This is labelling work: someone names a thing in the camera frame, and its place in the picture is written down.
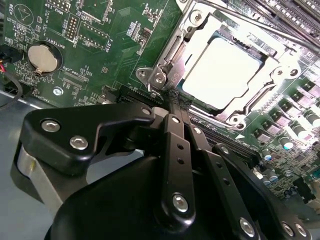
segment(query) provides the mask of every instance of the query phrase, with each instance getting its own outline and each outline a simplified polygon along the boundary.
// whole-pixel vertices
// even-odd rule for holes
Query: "motherboard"
[[[4,44],[25,55],[4,66],[59,108],[116,102],[123,89],[157,105],[174,89],[210,142],[257,153],[257,176],[290,198],[301,177],[320,179],[318,52],[210,3],[8,0]],[[320,46],[318,0],[215,3]]]

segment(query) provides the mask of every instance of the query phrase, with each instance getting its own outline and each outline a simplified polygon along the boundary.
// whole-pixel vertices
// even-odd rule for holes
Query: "capacitor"
[[[283,195],[284,195],[284,197],[285,197],[286,199],[289,199],[289,198],[291,198],[291,191],[290,191],[290,190],[285,190],[285,191],[283,192]]]
[[[264,173],[266,173],[267,178],[268,178],[271,182],[276,182],[276,181],[278,181],[278,176],[277,176],[277,174],[276,174],[273,170],[268,169],[268,170],[265,171]]]
[[[306,119],[314,128],[320,127],[320,117],[316,115],[315,113],[310,113],[306,116]]]
[[[261,151],[262,153],[262,156],[263,156],[263,159],[266,160],[266,161],[271,161],[272,160],[272,156],[269,152],[269,149],[265,148],[265,149],[262,149]]]
[[[271,184],[271,181],[267,178],[266,175],[263,175],[263,178],[261,179],[264,185],[268,186]]]
[[[285,170],[285,171],[284,171],[284,175],[285,175],[286,177],[291,177],[291,176],[292,176],[291,170]]]
[[[300,139],[304,139],[308,136],[307,130],[304,129],[303,126],[301,125],[295,125],[294,127],[291,128],[294,133],[298,136]]]
[[[282,147],[285,150],[292,149],[294,147],[294,144],[290,141],[290,139],[287,136],[282,136],[279,138],[279,143],[282,145]]]
[[[290,191],[291,195],[296,195],[298,193],[297,189],[294,186],[290,187],[289,191]]]

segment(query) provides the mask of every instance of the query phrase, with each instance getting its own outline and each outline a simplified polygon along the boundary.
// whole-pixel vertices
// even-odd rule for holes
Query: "black metal arm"
[[[36,110],[11,176],[55,215],[48,240],[309,240],[310,233],[227,146],[213,149],[176,104]],[[90,164],[144,157],[90,185]]]

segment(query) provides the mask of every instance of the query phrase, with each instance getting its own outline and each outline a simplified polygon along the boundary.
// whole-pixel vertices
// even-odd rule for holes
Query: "hole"
[[[181,165],[185,164],[185,161],[183,161],[181,158],[178,158],[177,161],[178,161],[178,163],[181,164]]]
[[[151,114],[151,112],[150,112],[148,109],[145,109],[145,108],[142,108],[142,112],[143,112],[144,114],[147,114],[147,115],[150,115],[150,114]]]
[[[291,77],[294,77],[298,74],[298,70],[297,69],[293,69],[291,72],[290,72],[290,76]]]
[[[228,181],[228,179],[224,178],[223,181],[226,185],[230,186],[230,182]]]
[[[192,57],[192,54],[189,56],[189,58],[187,59],[187,61],[185,62],[184,65],[187,65],[187,63],[189,62],[190,58]]]
[[[182,146],[181,144],[177,144],[177,147],[178,149],[181,149],[181,150],[185,149],[184,146]]]
[[[172,120],[177,124],[180,123],[180,120],[178,118],[174,117],[174,116],[172,117]]]
[[[244,126],[245,126],[245,125],[243,125],[242,123],[240,123],[240,124],[237,126],[237,128],[238,128],[238,129],[243,129]]]

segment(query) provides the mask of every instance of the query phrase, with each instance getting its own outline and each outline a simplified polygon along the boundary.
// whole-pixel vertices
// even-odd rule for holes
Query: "ram slot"
[[[279,0],[279,2],[293,13],[297,19],[306,23],[310,28],[320,33],[320,24],[318,21],[314,20],[310,15],[308,15],[301,8],[296,6],[295,3],[292,3],[288,0]]]
[[[293,0],[293,1],[296,2],[302,9],[308,12],[311,16],[313,16],[313,18],[315,18],[318,23],[320,22],[320,6],[318,3],[312,0],[308,0],[308,1]]]
[[[309,40],[311,43],[320,47],[320,42],[312,37],[309,32],[305,31],[301,26],[292,21],[288,16],[286,16],[283,12],[278,10],[276,7],[268,5],[268,3],[264,0],[256,0],[257,3],[264,6],[267,10],[274,13],[276,16],[281,18],[286,24],[288,24],[291,28],[293,28],[299,35],[303,36],[305,39]]]

